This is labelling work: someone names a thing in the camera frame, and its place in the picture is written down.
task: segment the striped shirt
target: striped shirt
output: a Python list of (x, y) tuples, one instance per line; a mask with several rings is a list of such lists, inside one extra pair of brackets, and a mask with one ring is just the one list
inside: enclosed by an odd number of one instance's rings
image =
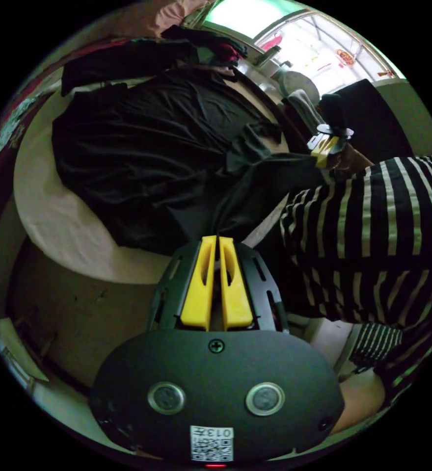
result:
[(432, 352), (432, 157), (394, 158), (302, 191), (280, 219), (312, 309), (400, 329), (375, 366), (388, 407)]

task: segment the yellow plastic part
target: yellow plastic part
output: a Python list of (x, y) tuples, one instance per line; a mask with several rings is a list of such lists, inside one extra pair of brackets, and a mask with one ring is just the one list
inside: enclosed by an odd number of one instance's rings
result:
[[(245, 285), (234, 241), (228, 237), (219, 238), (221, 259), (221, 294), (224, 330), (249, 327), (253, 321), (252, 310), (245, 291)], [(229, 284), (227, 273), (231, 277)]]
[(324, 134), (317, 146), (311, 151), (311, 156), (317, 158), (316, 167), (326, 168), (327, 157), (331, 149), (337, 144), (339, 138), (337, 136), (330, 136)]
[(210, 329), (211, 301), (215, 279), (215, 256), (217, 236), (201, 239), (200, 251), (188, 287), (187, 297), (180, 320), (189, 327)]

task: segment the pile of clothes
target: pile of clothes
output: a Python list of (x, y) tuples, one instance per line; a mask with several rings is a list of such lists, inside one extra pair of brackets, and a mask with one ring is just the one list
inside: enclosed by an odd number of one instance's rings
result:
[[(208, 38), (139, 40), (64, 69), (63, 95), (79, 85), (154, 76), (129, 88), (121, 82), (76, 91), (53, 122), (63, 185), (119, 246), (172, 255), (207, 235), (242, 242), (289, 191), (324, 182), (309, 156), (272, 155), (261, 137), (281, 142), (281, 127), (220, 73), (197, 68), (232, 58), (218, 55), (228, 49)], [(195, 42), (214, 51), (209, 64), (199, 62)], [(169, 68), (176, 60), (195, 67)]]
[(236, 81), (232, 69), (247, 57), (247, 46), (212, 32), (172, 26), (162, 37), (132, 39), (68, 62), (62, 75), (62, 96), (75, 87), (154, 76), (176, 67), (214, 70)]

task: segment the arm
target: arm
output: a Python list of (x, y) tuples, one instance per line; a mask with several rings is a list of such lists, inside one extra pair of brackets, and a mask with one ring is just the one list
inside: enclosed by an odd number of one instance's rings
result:
[(351, 376), (341, 383), (340, 389), (345, 409), (330, 432), (330, 435), (354, 427), (380, 411), (385, 400), (385, 389), (381, 379), (368, 370)]
[(347, 144), (334, 167), (339, 170), (348, 170), (351, 175), (355, 175), (367, 167), (373, 167), (373, 165), (362, 153), (354, 149), (350, 144)]

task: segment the qr code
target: qr code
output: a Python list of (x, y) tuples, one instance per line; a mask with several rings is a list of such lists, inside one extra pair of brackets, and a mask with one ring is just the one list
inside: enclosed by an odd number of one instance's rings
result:
[(233, 434), (227, 428), (192, 427), (192, 460), (233, 461)]

